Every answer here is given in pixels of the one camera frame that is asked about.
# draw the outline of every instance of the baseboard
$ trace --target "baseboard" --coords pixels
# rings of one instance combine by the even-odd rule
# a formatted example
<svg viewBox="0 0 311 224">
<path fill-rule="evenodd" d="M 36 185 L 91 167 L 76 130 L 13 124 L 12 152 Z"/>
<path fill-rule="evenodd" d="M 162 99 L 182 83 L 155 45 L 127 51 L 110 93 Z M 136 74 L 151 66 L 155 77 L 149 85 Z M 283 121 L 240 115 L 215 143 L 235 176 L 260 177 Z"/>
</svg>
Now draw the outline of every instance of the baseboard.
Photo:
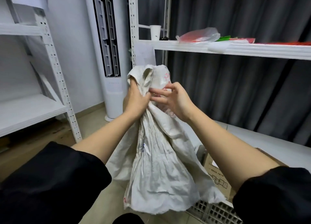
<svg viewBox="0 0 311 224">
<path fill-rule="evenodd" d="M 94 112 L 95 110 L 101 109 L 105 107 L 105 102 L 101 102 L 99 104 L 96 104 L 90 108 L 87 108 L 85 110 L 82 110 L 81 112 L 76 113 L 76 118 L 83 117 L 91 112 Z"/>
</svg>

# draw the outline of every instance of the red plastic bag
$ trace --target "red plastic bag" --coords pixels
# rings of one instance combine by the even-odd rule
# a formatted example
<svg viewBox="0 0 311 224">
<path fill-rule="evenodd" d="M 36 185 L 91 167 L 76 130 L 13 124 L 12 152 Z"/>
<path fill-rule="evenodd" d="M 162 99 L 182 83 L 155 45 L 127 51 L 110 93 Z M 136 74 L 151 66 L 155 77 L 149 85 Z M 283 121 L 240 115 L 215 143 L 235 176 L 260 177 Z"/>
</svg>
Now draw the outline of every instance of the red plastic bag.
<svg viewBox="0 0 311 224">
<path fill-rule="evenodd" d="M 205 29 L 187 32 L 180 37 L 176 36 L 176 39 L 179 42 L 194 42 L 194 43 L 202 41 L 213 42 L 217 41 L 219 38 L 220 34 L 218 33 L 215 27 L 207 27 Z"/>
</svg>

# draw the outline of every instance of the plastic bag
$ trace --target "plastic bag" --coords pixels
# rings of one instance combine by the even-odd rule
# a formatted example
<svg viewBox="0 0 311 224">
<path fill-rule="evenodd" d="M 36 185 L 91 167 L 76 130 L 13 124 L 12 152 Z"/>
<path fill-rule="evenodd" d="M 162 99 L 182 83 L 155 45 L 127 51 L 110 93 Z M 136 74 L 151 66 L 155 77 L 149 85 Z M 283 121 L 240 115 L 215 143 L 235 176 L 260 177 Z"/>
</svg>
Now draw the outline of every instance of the plastic bag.
<svg viewBox="0 0 311 224">
<path fill-rule="evenodd" d="M 135 78 L 142 95 L 150 87 L 164 88 L 170 81 L 164 65 L 135 66 L 129 76 Z M 199 199 L 225 200 L 175 118 L 150 102 L 140 118 L 138 139 L 134 133 L 137 126 L 124 135 L 106 164 L 114 179 L 130 180 L 124 208 L 158 214 L 170 209 L 185 211 Z"/>
<path fill-rule="evenodd" d="M 215 27 L 207 27 L 205 29 L 195 30 L 191 32 L 187 32 L 182 36 L 176 36 L 176 39 L 179 42 L 214 42 L 220 38 L 220 34 L 218 33 Z"/>
</svg>

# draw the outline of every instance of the person's left hand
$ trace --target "person's left hand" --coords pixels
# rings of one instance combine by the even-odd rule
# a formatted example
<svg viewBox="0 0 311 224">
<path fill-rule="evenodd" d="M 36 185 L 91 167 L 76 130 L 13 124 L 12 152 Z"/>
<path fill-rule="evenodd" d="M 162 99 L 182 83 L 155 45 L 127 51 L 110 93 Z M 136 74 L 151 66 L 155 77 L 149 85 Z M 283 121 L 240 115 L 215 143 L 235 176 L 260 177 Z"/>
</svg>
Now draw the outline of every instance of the person's left hand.
<svg viewBox="0 0 311 224">
<path fill-rule="evenodd" d="M 130 78 L 130 87 L 127 96 L 123 100 L 123 111 L 137 120 L 146 110 L 150 101 L 151 93 L 147 92 L 145 96 L 139 92 L 137 83 L 133 77 Z"/>
</svg>

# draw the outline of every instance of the person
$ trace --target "person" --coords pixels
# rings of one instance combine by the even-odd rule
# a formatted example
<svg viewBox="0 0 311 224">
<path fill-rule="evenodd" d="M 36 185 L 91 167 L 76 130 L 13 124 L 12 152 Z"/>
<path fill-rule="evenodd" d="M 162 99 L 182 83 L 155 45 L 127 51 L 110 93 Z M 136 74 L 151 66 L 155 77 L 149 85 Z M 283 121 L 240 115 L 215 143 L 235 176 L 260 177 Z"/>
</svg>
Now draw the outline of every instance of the person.
<svg viewBox="0 0 311 224">
<path fill-rule="evenodd" d="M 166 104 L 191 126 L 237 191 L 233 206 L 244 223 L 311 223 L 311 175 L 306 169 L 281 167 L 224 130 L 192 103 L 179 83 L 165 88 L 172 92 L 150 89 L 142 96 L 131 78 L 122 115 L 72 147 L 50 142 L 2 183 L 0 223 L 80 222 L 111 182 L 105 163 L 150 100 Z M 135 214 L 114 223 L 124 222 L 143 223 Z"/>
</svg>

